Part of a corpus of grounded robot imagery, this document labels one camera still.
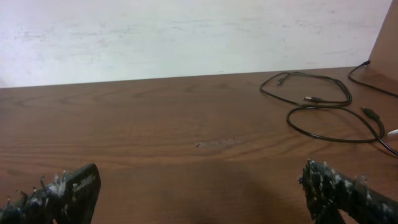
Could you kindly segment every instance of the table surface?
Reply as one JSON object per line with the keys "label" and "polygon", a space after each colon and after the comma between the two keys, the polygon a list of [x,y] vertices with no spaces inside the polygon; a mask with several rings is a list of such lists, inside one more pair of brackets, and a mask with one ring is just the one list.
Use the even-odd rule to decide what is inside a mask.
{"label": "table surface", "polygon": [[[375,110],[398,128],[398,103],[350,82],[350,68],[311,70],[341,79],[348,108]],[[0,204],[46,175],[95,162],[101,192],[92,223],[311,223],[297,177],[310,157],[398,200],[398,163],[378,143],[304,136],[288,126],[293,105],[259,92],[276,72],[0,89]],[[394,89],[361,69],[357,78]],[[344,99],[331,82],[291,77],[267,89]],[[301,111],[293,121],[318,134],[368,138],[340,111]],[[398,142],[388,139],[391,146]]]}

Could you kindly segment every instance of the cable plug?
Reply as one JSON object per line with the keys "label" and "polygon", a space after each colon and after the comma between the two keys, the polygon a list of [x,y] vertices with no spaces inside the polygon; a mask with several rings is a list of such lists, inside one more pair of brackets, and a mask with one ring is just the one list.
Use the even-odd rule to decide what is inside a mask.
{"label": "cable plug", "polygon": [[277,85],[282,85],[282,84],[285,82],[285,80],[288,79],[289,76],[290,76],[290,73],[286,73],[286,76],[280,78],[280,79],[276,82],[276,84],[277,84]]}
{"label": "cable plug", "polygon": [[367,66],[371,63],[370,60],[365,61],[364,63],[362,63],[360,66]]}
{"label": "cable plug", "polygon": [[372,109],[366,108],[364,106],[361,107],[363,113],[370,119],[373,119],[375,121],[380,120],[380,116],[377,115],[376,112],[374,112]]}
{"label": "cable plug", "polygon": [[314,103],[321,103],[323,102],[323,99],[319,98],[319,97],[313,97],[313,96],[306,96],[304,97],[305,101],[309,101],[309,102],[314,102]]}
{"label": "cable plug", "polygon": [[286,80],[286,77],[280,78],[278,81],[276,81],[276,84],[282,85],[285,80]]}

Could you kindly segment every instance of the wooden table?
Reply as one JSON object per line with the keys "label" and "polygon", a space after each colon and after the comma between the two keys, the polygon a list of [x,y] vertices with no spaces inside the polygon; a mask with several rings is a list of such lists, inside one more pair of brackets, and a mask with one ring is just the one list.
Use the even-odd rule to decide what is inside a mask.
{"label": "wooden table", "polygon": [[[372,108],[397,129],[397,100],[350,82],[349,70],[311,72],[340,78],[349,108]],[[371,188],[398,200],[398,162],[380,144],[316,140],[287,125],[294,106],[258,90],[275,73],[1,89],[0,203],[41,175],[49,182],[95,162],[102,188],[92,223],[311,223],[297,181],[309,157],[351,177],[365,172]],[[397,86],[370,70],[356,76]],[[268,90],[293,100],[344,98],[323,80],[275,82]],[[371,137],[343,111],[292,119],[319,134]]]}

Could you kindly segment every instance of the robotic claw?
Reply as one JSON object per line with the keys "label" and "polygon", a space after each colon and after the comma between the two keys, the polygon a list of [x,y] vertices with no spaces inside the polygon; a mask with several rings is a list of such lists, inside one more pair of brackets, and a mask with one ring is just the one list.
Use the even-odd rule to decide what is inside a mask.
{"label": "robotic claw", "polygon": [[[307,207],[316,224],[344,224],[339,209],[358,223],[398,224],[398,203],[368,188],[366,178],[351,180],[326,163],[308,160],[299,177]],[[21,199],[0,209],[0,224],[90,224],[100,193],[98,168],[89,164],[65,175],[32,195],[19,191]]]}
{"label": "robotic claw", "polygon": [[90,224],[101,187],[95,164],[69,175],[64,171],[61,179],[55,175],[47,186],[40,183],[42,188],[34,188],[31,195],[19,191],[19,201],[11,203],[8,197],[5,209],[0,209],[0,224]]}
{"label": "robotic claw", "polygon": [[351,180],[326,163],[309,159],[298,181],[303,185],[307,207],[316,224],[344,224],[339,209],[360,224],[398,223],[398,203],[369,189],[365,177]]}

